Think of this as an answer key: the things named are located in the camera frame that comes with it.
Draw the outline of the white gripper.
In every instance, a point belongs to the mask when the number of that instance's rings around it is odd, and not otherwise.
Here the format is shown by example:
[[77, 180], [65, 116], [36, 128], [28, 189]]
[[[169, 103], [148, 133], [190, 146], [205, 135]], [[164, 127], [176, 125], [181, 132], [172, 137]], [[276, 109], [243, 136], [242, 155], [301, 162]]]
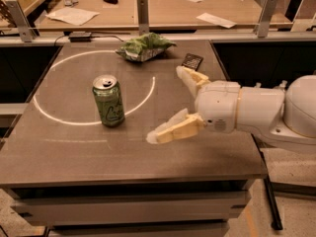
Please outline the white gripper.
[[178, 66], [178, 77], [196, 97], [197, 113], [183, 109], [147, 134], [150, 144], [163, 144], [197, 135], [207, 127], [212, 132], [230, 133], [235, 129], [238, 96], [241, 86], [236, 82], [214, 81], [195, 70]]

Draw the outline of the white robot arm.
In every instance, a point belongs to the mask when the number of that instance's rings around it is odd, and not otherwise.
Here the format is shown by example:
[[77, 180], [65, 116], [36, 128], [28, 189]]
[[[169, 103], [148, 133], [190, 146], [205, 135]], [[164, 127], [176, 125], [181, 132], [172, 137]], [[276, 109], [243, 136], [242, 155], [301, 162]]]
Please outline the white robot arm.
[[211, 81], [190, 68], [176, 68], [195, 98], [195, 112], [183, 109], [147, 134], [151, 144], [212, 132], [249, 132], [268, 145], [299, 153], [316, 152], [316, 76], [269, 89]]

